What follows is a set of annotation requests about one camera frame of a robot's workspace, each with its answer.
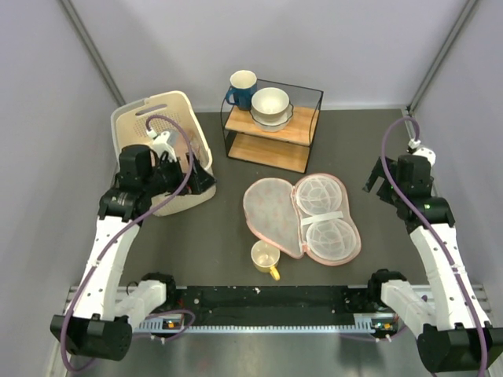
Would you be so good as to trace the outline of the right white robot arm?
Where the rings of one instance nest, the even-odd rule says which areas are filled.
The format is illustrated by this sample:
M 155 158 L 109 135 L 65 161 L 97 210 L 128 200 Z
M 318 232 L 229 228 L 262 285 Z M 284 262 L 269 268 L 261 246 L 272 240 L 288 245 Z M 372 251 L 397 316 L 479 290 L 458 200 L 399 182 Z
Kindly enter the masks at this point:
M 383 179 L 376 194 L 404 221 L 433 301 L 426 302 L 401 273 L 387 269 L 372 275 L 366 298 L 373 309 L 390 308 L 402 319 L 430 373 L 484 375 L 502 354 L 502 330 L 492 325 L 472 288 L 450 205 L 431 193 L 432 159 L 432 151 L 424 148 L 396 160 L 380 156 L 363 189 L 370 192 Z

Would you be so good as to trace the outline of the floral bra laundry bag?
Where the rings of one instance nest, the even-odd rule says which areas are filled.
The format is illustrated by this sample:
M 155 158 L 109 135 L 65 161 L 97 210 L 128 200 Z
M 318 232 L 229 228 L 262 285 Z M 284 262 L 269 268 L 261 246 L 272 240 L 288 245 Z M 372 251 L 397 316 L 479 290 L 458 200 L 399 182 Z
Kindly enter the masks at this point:
M 330 174 L 309 174 L 296 184 L 260 179 L 244 193 L 243 209 L 251 232 L 292 258 L 338 266 L 361 252 L 346 187 Z

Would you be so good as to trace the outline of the pink bra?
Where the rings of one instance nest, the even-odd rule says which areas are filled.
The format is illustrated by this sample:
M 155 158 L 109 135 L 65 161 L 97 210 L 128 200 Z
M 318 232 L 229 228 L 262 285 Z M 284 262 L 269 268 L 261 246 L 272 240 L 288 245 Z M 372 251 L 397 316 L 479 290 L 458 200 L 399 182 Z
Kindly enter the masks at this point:
M 200 165 L 206 169 L 210 162 L 209 155 L 207 152 L 207 146 L 204 141 L 201 139 L 200 134 L 193 131 L 187 130 L 185 132 L 189 137 L 191 150 L 193 151 L 194 158 L 197 159 Z M 187 145 L 185 142 L 185 138 L 178 131 L 177 133 L 177 141 L 174 147 L 178 158 L 180 159 L 180 163 L 183 171 L 187 171 L 189 166 L 189 150 L 187 149 Z

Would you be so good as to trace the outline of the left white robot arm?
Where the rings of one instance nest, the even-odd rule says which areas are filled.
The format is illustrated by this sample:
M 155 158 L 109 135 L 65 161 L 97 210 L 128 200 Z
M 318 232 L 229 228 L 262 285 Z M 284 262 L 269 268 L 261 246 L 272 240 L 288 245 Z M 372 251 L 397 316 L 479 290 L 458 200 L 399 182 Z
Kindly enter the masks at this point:
M 169 275 L 150 273 L 122 301 L 117 299 L 119 281 L 143 221 L 210 199 L 215 178 L 201 166 L 184 130 L 149 129 L 147 135 L 150 144 L 128 145 L 120 152 L 114 183 L 99 202 L 94 245 L 81 282 L 65 312 L 51 320 L 64 362 L 72 355 L 122 360 L 134 330 L 155 310 L 167 312 L 177 305 Z

